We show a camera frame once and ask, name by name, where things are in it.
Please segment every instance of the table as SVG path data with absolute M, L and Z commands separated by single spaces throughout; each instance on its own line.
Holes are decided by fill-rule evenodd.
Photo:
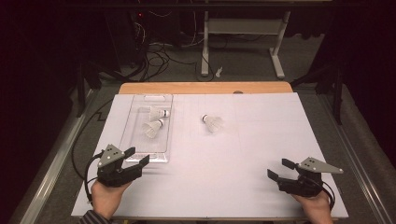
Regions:
M 279 0 L 277 2 L 325 2 L 332 0 Z M 204 47 L 203 47 L 203 59 L 201 63 L 201 74 L 206 77 L 209 74 L 209 47 L 208 47 L 208 38 L 209 34 L 246 34 L 246 35 L 276 35 L 276 42 L 273 48 L 269 48 L 269 53 L 271 55 L 271 60 L 273 62 L 276 76 L 279 79 L 285 78 L 285 74 L 283 73 L 282 65 L 280 63 L 278 53 L 280 49 L 280 45 L 283 40 L 283 36 L 286 31 L 286 27 L 289 22 L 290 11 L 286 10 L 283 18 L 278 18 L 277 20 L 253 20 L 253 19 L 217 19 L 217 18 L 209 18 L 208 11 L 205 12 L 205 21 L 204 21 Z
M 230 94 L 240 91 L 244 94 Z M 324 161 L 298 95 L 291 92 L 288 83 L 124 84 L 114 99 L 95 154 L 107 144 L 120 142 L 121 124 L 128 118 L 133 94 L 155 92 L 174 94 L 170 161 L 144 168 L 143 176 L 124 193 L 115 218 L 304 218 L 301 206 L 279 192 L 266 176 L 266 169 L 271 168 L 280 176 L 296 178 L 296 172 L 281 165 L 283 157 L 300 162 L 309 154 Z M 221 114 L 226 122 L 223 132 L 208 134 L 199 119 L 193 119 L 206 110 Z M 90 175 L 95 172 L 92 166 Z M 323 180 L 332 186 L 337 198 L 332 216 L 347 217 L 332 176 L 323 174 Z M 91 209 L 86 201 L 82 188 L 72 216 L 82 216 Z

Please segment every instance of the clear plastic container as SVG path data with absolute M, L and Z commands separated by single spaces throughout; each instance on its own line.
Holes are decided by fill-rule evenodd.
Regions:
M 172 103 L 172 94 L 134 96 L 120 149 L 135 147 L 136 153 L 126 161 L 140 161 L 147 155 L 150 162 L 169 161 L 168 141 L 172 124 Z M 150 131 L 155 132 L 155 136 L 147 134 L 149 127 L 154 128 Z

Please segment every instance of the metal rail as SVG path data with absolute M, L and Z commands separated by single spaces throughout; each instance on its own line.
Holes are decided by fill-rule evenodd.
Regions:
M 367 7 L 365 2 L 260 2 L 260 3 L 178 3 L 178 4 L 65 4 L 63 7 L 77 10 L 192 10 L 192 11 L 230 11 L 263 9 L 308 9 L 308 8 L 348 8 Z
M 374 183 L 364 170 L 364 167 L 361 164 L 361 161 L 359 160 L 359 157 L 356 154 L 354 147 L 349 142 L 343 127 L 341 125 L 338 125 L 338 123 L 334 119 L 332 115 L 332 106 L 330 105 L 329 100 L 324 95 L 320 95 L 318 98 L 320 103 L 325 108 L 329 116 L 329 120 L 332 122 L 332 125 L 337 131 L 338 136 L 340 137 L 340 140 L 345 147 L 346 158 L 351 166 L 354 175 L 356 176 L 356 179 L 361 185 L 361 189 L 367 199 L 367 202 L 370 204 L 378 223 L 394 223 L 385 205 L 382 203 Z
M 96 95 L 97 92 L 89 91 L 87 95 L 88 103 L 86 108 L 90 107 Z M 34 224 L 40 215 L 40 212 L 44 207 L 48 197 L 50 196 L 58 176 L 64 167 L 64 162 L 66 161 L 67 155 L 69 154 L 69 151 L 76 140 L 77 134 L 85 117 L 86 111 L 84 111 L 78 119 L 72 121 L 72 128 L 68 132 L 67 136 L 62 140 L 62 144 L 60 145 L 58 152 L 52 161 L 52 164 L 50 165 L 43 181 L 41 182 L 40 187 L 35 193 L 35 197 L 27 208 L 21 220 L 21 224 Z

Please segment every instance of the badminton shuttlecock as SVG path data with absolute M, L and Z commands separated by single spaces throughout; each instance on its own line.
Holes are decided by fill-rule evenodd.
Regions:
M 169 111 L 157 108 L 155 106 L 151 106 L 149 108 L 149 121 L 154 121 L 160 118 L 168 118 L 169 117 Z
M 147 137 L 154 138 L 158 130 L 163 126 L 163 119 L 154 120 L 143 124 L 143 129 Z
M 206 124 L 207 129 L 212 133 L 217 132 L 221 128 L 222 119 L 219 117 L 203 115 L 202 121 Z

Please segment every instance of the wooden table edge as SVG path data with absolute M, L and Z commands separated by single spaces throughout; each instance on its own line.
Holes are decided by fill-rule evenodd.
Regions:
M 144 82 L 124 83 L 119 94 L 227 94 L 293 92 L 286 81 L 263 82 Z

